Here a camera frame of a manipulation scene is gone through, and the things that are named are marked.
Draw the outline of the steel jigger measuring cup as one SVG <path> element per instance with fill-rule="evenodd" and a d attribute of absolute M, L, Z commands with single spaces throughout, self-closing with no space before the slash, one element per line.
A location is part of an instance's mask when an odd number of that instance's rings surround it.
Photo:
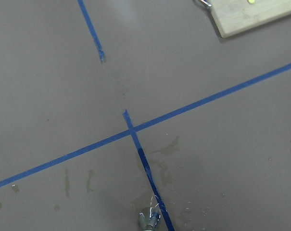
<path fill-rule="evenodd" d="M 161 214 L 155 207 L 143 208 L 138 216 L 139 226 L 142 231 L 156 231 L 160 223 Z"/>

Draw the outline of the bamboo cutting board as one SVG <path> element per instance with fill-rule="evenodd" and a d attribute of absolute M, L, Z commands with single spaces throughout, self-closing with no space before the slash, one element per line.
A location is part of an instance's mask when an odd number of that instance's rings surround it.
<path fill-rule="evenodd" d="M 291 0 L 198 0 L 211 14 L 222 38 L 291 15 Z"/>

